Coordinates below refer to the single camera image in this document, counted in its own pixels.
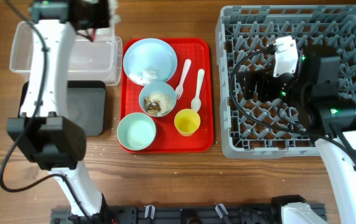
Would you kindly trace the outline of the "yellow plastic cup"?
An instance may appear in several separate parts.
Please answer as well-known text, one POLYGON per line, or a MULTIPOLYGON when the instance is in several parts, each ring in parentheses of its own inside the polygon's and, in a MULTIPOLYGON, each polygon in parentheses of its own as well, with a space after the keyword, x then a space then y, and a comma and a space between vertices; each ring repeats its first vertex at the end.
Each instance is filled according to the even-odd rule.
POLYGON ((191 136, 200 127, 200 116, 192 109, 180 110, 174 118, 174 125, 182 136, 191 136))

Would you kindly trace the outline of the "light blue plate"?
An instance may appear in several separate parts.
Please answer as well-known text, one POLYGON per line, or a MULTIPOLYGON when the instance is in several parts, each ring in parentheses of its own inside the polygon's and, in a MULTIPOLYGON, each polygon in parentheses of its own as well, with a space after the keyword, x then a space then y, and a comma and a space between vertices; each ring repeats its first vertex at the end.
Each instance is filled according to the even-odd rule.
POLYGON ((154 70, 157 79, 153 82, 166 82, 176 72, 177 54, 167 42, 161 39, 141 39, 126 50, 123 68, 129 79, 130 73, 137 74, 143 70, 154 70))

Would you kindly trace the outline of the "blue bowl with food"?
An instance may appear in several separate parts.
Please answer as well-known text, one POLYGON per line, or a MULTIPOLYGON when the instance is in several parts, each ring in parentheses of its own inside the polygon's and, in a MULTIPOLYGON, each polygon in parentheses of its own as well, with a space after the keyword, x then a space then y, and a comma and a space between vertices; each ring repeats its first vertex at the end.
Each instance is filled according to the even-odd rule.
POLYGON ((144 98, 154 92, 161 92, 161 93, 165 93, 165 94, 169 95, 169 97, 173 100, 173 104, 175 107, 177 99, 176 99, 176 94, 175 94, 173 87, 171 87, 169 84, 164 83, 164 82, 154 82, 154 83, 150 83, 150 84, 146 85, 141 90, 141 92, 139 94, 139 105, 144 112, 145 112, 144 98))

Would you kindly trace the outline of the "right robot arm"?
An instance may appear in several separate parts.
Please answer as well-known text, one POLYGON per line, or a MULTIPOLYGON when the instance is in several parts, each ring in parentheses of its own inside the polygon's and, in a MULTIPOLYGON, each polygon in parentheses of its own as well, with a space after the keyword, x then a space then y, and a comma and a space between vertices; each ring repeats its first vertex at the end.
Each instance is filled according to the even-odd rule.
POLYGON ((238 111, 259 125, 310 137, 328 171, 341 221, 356 223, 356 103, 339 95, 340 61, 333 47, 289 52, 270 45, 236 64, 229 92, 234 99, 240 85, 246 100, 254 94, 261 102, 279 98, 297 110, 302 131, 264 123, 233 100, 238 111))

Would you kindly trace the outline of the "white plastic fork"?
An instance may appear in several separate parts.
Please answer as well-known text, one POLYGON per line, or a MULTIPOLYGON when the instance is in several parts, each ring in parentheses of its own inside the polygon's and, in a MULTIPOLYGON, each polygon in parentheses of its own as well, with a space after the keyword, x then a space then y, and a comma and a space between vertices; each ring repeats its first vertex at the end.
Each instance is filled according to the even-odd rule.
POLYGON ((184 66, 182 68, 182 74, 180 76, 180 82, 177 86, 177 88, 175 89, 175 94, 176 94, 176 99, 179 100, 180 97, 182 96, 183 92, 184 92, 184 81, 186 79, 186 76, 189 72, 189 68, 191 66, 191 59, 186 59, 185 62, 184 62, 184 66))

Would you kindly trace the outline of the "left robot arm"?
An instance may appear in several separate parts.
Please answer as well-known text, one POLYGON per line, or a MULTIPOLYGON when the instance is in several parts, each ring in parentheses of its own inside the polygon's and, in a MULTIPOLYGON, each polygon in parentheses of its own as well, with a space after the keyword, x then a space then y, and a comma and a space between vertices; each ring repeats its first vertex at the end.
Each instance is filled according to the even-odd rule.
POLYGON ((114 223, 85 166, 84 130, 69 120, 68 65, 75 38, 110 25, 107 1, 34 1, 22 20, 33 31, 29 84, 19 115, 7 121, 12 148, 47 171, 70 202, 72 223, 114 223))

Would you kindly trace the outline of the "rice and peanut scraps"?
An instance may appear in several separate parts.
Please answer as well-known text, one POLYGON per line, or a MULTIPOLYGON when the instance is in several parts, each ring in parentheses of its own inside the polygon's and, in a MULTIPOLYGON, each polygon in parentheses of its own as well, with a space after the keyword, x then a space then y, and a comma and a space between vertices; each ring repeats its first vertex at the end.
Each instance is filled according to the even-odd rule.
POLYGON ((164 116, 173 107, 173 100, 165 93, 154 92, 144 98, 145 112, 152 116, 164 116))

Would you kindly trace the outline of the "white plastic spoon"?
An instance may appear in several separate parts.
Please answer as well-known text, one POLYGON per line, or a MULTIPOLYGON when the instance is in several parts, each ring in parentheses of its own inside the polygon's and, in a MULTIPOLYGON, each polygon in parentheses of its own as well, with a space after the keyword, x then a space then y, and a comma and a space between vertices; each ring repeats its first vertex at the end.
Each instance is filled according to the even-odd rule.
POLYGON ((191 101, 190 107, 192 110, 195 112, 198 112, 201 107, 201 100, 200 100, 200 91, 202 88, 202 83, 204 80, 205 76, 205 70, 204 69, 199 69, 197 73, 197 85, 196 85, 196 91, 195 91, 195 96, 191 101))

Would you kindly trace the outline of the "mint green bowl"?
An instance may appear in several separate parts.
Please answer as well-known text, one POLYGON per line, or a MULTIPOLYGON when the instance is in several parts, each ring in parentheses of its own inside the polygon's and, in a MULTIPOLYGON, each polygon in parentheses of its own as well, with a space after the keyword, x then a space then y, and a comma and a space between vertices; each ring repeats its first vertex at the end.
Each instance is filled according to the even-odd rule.
POLYGON ((128 150, 143 150, 156 138, 156 124, 147 114, 128 114, 119 122, 117 138, 128 150))

